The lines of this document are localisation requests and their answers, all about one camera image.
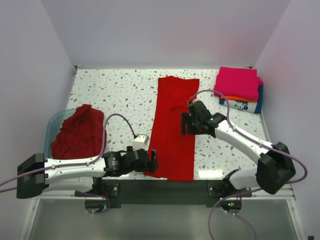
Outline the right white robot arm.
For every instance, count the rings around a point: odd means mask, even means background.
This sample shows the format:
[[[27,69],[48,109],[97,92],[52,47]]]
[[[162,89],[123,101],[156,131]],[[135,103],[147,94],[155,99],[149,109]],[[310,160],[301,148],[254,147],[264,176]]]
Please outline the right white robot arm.
[[[284,143],[273,144],[247,133],[225,115],[211,114],[202,101],[190,103],[180,119],[182,135],[209,135],[235,147],[256,164],[247,170],[235,169],[219,180],[213,189],[221,197],[233,197],[251,188],[261,188],[274,195],[296,175]]]

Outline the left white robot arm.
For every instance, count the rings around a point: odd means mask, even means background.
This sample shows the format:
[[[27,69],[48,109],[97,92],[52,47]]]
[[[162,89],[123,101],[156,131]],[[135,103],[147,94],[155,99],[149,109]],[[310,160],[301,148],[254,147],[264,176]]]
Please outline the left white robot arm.
[[[78,159],[45,158],[36,153],[17,167],[17,199],[30,199],[49,191],[75,190],[99,196],[104,184],[95,178],[120,177],[131,172],[155,173],[157,151],[145,149],[109,151]]]

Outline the bright red t-shirt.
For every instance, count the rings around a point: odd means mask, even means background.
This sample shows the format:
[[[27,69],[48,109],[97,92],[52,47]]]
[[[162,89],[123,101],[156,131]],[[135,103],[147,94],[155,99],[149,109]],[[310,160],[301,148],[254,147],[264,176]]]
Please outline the bright red t-shirt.
[[[157,101],[149,152],[156,150],[158,168],[144,175],[169,181],[194,180],[195,136],[181,134],[181,114],[199,89],[199,79],[167,76],[158,79]]]

